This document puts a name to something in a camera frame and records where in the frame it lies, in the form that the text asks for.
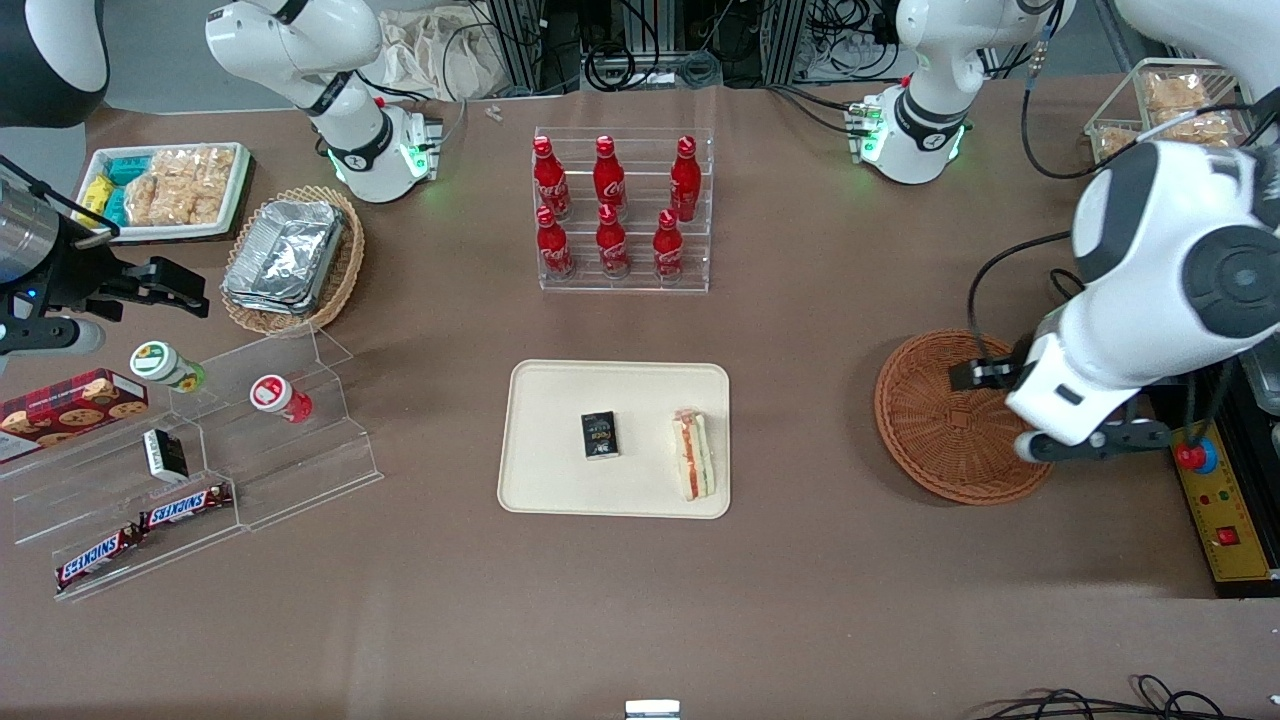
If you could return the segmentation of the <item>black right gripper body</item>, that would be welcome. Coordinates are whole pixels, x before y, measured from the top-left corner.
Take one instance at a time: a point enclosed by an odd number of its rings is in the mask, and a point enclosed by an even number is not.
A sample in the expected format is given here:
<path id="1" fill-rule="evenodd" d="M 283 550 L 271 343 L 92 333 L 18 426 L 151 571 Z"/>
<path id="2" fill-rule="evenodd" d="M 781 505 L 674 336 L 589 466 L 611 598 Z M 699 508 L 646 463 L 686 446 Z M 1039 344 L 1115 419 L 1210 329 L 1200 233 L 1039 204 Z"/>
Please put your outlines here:
<path id="1" fill-rule="evenodd" d="M 76 242 L 87 240 L 83 225 L 60 225 L 58 240 L 47 259 L 41 311 L 70 310 L 97 316 L 106 322 L 123 318 L 119 292 L 127 291 L 125 278 L 132 268 L 115 256 L 106 245 L 78 249 Z"/>

